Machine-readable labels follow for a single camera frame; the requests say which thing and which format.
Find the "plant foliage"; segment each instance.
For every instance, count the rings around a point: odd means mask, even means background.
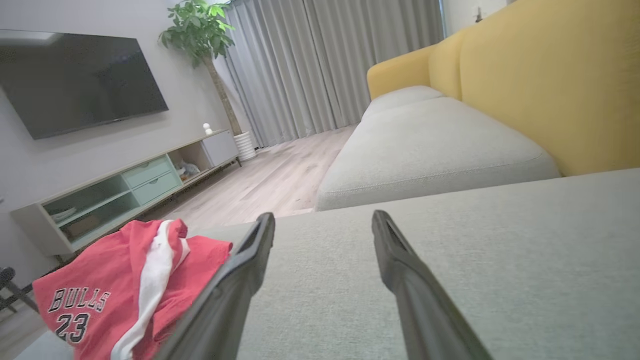
[[[184,0],[168,8],[173,26],[160,34],[165,47],[184,50],[197,67],[203,56],[226,56],[227,48],[234,44],[226,36],[227,30],[235,30],[225,20],[226,4],[209,5],[205,0]]]

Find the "curtain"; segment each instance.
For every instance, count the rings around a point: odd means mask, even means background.
[[[443,39],[437,0],[235,0],[227,65],[258,146],[360,121],[367,70]]]

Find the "wall-mounted television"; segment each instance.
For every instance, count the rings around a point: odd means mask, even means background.
[[[0,30],[0,86],[34,139],[168,110],[134,38]]]

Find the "potted plant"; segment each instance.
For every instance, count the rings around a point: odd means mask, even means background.
[[[213,80],[222,105],[234,133],[240,160],[248,160],[255,157],[255,150],[251,143],[249,132],[242,132],[236,113],[231,107],[225,87],[218,75],[212,58],[218,55],[227,55],[227,49],[234,44],[226,35],[227,30],[235,30],[225,22],[225,4],[207,4],[205,0],[184,0],[173,8],[168,8],[169,18],[173,19],[173,26],[160,34],[160,41],[169,48],[169,45],[187,53],[191,58],[194,68],[203,63],[211,80]]]

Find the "white cabinet door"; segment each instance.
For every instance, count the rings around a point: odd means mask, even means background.
[[[202,140],[202,145],[207,150],[209,160],[211,160],[214,167],[235,158],[239,154],[234,137],[229,130]]]

